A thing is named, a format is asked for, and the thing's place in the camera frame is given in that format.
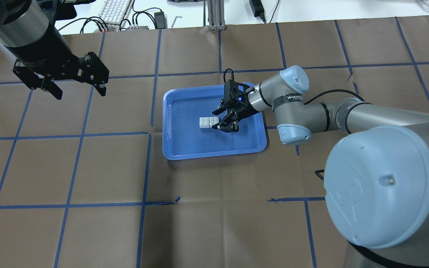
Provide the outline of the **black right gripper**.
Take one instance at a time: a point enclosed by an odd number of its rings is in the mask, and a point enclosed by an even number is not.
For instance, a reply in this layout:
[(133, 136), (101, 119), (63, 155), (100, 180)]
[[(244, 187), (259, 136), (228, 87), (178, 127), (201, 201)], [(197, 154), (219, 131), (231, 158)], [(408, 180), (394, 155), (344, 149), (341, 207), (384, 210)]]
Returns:
[(229, 79), (225, 83), (221, 105), (212, 112), (215, 116), (224, 114), (225, 117), (214, 124), (213, 129), (225, 133), (237, 133), (239, 131), (238, 121), (254, 115), (254, 107), (252, 107), (248, 98), (248, 94), (251, 91), (252, 86)]

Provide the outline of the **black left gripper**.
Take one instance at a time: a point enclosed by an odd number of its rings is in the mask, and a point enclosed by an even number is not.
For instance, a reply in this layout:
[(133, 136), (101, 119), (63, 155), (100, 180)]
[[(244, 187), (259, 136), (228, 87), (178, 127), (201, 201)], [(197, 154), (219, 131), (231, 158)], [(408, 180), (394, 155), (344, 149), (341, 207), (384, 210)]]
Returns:
[(63, 92), (54, 81), (74, 80), (80, 83), (94, 85), (100, 96), (106, 96), (106, 85), (109, 78), (109, 69), (102, 60), (89, 51), (83, 57), (72, 55), (68, 59), (40, 62), (38, 66), (30, 67), (28, 63), (16, 60), (13, 73), (30, 89), (41, 88), (45, 80), (45, 90), (55, 99), (61, 100)]

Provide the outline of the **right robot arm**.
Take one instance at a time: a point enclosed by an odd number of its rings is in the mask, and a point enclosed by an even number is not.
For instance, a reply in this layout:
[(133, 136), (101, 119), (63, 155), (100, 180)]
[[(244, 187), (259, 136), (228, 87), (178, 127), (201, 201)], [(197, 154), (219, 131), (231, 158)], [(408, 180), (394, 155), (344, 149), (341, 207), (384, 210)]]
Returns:
[(373, 105), (357, 93), (337, 102), (304, 101), (308, 76), (291, 66), (254, 86), (238, 83), (230, 68), (213, 114), (213, 129), (230, 133), (239, 122), (272, 109), (284, 145), (312, 134), (346, 136), (329, 153), (325, 202), (348, 241), (344, 268), (429, 268), (429, 114)]

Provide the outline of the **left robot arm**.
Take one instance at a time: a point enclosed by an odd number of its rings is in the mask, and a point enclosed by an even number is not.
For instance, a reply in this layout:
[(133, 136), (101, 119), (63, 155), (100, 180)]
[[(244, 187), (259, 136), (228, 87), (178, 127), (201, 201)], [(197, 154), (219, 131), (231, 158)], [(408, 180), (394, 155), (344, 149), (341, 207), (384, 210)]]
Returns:
[(61, 80), (90, 84), (105, 96), (109, 69), (95, 52), (74, 55), (54, 26), (65, 1), (51, 0), (47, 9), (42, 3), (0, 0), (0, 43), (16, 57), (13, 73), (29, 89), (45, 90), (58, 100), (63, 92), (55, 81)]

